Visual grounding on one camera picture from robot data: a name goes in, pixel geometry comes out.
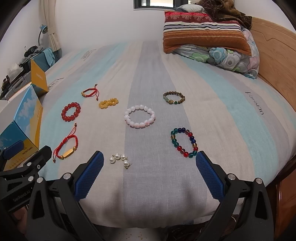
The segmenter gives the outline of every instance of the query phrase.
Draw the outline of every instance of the window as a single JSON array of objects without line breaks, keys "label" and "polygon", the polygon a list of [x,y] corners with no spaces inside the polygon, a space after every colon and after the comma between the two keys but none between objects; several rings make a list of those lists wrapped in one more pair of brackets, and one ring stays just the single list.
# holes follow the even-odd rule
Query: window
[{"label": "window", "polygon": [[189,4],[190,0],[134,0],[135,8],[167,8],[173,9],[184,4]]}]

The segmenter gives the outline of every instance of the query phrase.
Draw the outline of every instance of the wooden headboard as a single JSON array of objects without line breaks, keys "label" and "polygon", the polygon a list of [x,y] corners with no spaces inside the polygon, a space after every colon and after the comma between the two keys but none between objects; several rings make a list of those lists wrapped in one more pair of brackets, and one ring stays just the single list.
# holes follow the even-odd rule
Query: wooden headboard
[{"label": "wooden headboard", "polygon": [[251,33],[260,54],[259,77],[296,111],[296,34],[260,18],[253,18]]}]

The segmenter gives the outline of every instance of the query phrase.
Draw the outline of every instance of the brown beaded bracelet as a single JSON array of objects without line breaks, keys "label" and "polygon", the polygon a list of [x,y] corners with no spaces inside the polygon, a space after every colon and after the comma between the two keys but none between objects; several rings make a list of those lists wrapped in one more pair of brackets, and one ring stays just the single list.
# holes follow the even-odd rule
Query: brown beaded bracelet
[{"label": "brown beaded bracelet", "polygon": [[[176,96],[180,96],[181,99],[180,99],[179,101],[169,100],[169,99],[167,98],[167,95],[176,95]],[[185,101],[185,96],[182,95],[182,93],[179,93],[179,92],[177,92],[177,91],[169,91],[169,92],[165,92],[165,93],[163,94],[163,98],[164,98],[164,100],[165,100],[167,103],[169,103],[169,104],[182,104],[182,103]]]}]

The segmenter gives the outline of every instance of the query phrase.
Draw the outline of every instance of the metal screw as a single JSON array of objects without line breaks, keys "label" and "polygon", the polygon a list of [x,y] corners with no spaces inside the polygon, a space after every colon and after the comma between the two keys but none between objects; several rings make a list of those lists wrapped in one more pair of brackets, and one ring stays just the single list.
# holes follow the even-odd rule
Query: metal screw
[{"label": "metal screw", "polygon": [[234,174],[228,174],[228,178],[233,181],[236,177]]},{"label": "metal screw", "polygon": [[64,178],[65,180],[68,180],[70,177],[71,177],[71,173],[65,173],[65,174],[63,175],[63,178]]},{"label": "metal screw", "polygon": [[42,181],[43,181],[43,178],[42,177],[37,178],[37,182],[38,183],[41,183]]},{"label": "metal screw", "polygon": [[260,178],[256,178],[256,182],[258,183],[258,184],[262,184],[262,179],[260,179]]}]

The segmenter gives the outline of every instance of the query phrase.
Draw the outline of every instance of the wooden bed frame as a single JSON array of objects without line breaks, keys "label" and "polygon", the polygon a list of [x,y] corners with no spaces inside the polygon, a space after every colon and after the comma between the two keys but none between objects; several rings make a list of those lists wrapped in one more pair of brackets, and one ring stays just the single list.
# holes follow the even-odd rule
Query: wooden bed frame
[{"label": "wooden bed frame", "polygon": [[[251,33],[259,49],[259,77],[276,89],[296,111],[296,34],[275,23],[253,18]],[[296,215],[296,156],[267,186],[275,238]]]}]

